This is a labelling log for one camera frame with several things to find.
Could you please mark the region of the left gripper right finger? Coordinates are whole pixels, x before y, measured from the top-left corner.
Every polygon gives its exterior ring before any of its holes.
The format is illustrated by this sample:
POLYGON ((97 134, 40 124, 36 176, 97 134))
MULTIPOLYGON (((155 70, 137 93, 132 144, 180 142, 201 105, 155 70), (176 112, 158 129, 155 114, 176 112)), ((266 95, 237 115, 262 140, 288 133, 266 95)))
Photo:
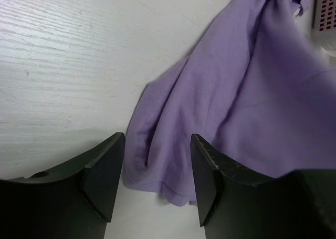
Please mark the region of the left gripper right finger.
POLYGON ((207 238, 335 238, 335 171, 258 173, 191 137, 200 226, 207 238))

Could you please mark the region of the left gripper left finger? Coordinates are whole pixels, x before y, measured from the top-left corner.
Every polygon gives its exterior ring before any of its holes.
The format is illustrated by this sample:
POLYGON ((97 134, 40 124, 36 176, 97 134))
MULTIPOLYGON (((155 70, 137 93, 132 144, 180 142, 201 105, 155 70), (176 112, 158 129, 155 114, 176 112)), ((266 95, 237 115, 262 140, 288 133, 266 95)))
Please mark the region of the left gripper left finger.
POLYGON ((1 238, 104 238, 124 147, 117 132, 29 178, 1 180, 1 238))

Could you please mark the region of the lavender t shirt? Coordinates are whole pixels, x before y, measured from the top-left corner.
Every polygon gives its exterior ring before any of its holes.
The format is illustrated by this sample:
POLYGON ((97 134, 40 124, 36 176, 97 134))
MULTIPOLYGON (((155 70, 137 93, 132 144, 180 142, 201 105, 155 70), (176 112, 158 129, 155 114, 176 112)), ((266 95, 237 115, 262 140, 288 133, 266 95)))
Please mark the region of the lavender t shirt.
POLYGON ((191 135, 271 177, 335 168, 335 70, 298 29, 311 0, 232 0, 150 82, 125 141, 126 187, 196 201, 191 135))

